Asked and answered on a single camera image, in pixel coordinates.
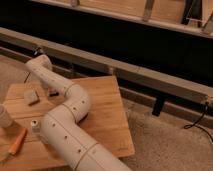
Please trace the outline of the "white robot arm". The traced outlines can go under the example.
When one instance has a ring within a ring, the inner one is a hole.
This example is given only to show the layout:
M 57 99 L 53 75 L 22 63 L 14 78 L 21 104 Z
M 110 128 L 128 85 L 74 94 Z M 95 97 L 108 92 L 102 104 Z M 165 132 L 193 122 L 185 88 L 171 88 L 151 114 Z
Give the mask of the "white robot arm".
M 90 96 L 85 88 L 54 73 L 47 55 L 29 60 L 26 67 L 65 98 L 63 103 L 41 119 L 39 133 L 73 171 L 132 171 L 78 126 L 91 108 Z

